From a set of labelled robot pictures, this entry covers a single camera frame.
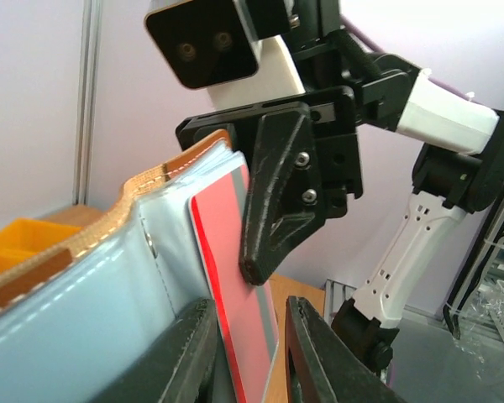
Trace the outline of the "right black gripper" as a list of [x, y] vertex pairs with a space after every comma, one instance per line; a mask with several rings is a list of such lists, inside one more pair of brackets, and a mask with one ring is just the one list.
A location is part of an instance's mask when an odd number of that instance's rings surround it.
[[[299, 104], [307, 106], [310, 117], [278, 112]], [[196, 115], [185, 118], [175, 134], [185, 150], [199, 141], [199, 129], [229, 123], [234, 148], [252, 161], [239, 267], [248, 283], [263, 285], [292, 250], [323, 226], [320, 185], [328, 218], [347, 213], [347, 195], [358, 199], [363, 194], [354, 93], [336, 86]]]

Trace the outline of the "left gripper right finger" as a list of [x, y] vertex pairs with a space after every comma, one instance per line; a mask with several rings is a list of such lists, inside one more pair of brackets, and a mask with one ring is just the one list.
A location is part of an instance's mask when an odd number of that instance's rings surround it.
[[290, 402], [403, 402], [367, 369], [311, 302], [286, 299], [286, 390]]

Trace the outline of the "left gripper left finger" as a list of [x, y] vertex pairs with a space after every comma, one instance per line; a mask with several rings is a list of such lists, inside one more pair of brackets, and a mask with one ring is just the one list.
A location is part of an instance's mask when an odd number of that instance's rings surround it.
[[215, 301], [198, 298], [93, 402], [211, 402], [218, 347]]

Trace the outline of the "brown leather card holder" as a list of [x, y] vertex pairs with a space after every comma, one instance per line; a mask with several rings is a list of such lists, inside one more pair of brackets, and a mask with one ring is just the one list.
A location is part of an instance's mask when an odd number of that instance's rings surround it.
[[0, 274], [0, 402], [86, 402], [210, 290], [189, 201], [244, 162], [225, 129], [128, 179], [79, 233]]

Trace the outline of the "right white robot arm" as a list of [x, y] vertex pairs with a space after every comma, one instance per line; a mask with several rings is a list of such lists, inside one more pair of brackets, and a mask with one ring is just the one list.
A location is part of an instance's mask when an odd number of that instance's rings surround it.
[[447, 91], [420, 68], [365, 53], [335, 1], [297, 1], [283, 42], [305, 92], [223, 107], [176, 129], [183, 149], [227, 129], [250, 172], [239, 268], [264, 284], [282, 260], [363, 192], [356, 129], [364, 123], [423, 142], [402, 224], [380, 263], [346, 301], [333, 330], [375, 374], [392, 359], [404, 306], [438, 246], [504, 180], [504, 111]]

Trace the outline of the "yellow three-compartment bin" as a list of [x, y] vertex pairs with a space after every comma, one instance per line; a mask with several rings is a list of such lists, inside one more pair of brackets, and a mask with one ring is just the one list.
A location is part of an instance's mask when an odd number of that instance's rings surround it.
[[17, 218], [0, 230], [0, 274], [79, 233], [82, 227]]

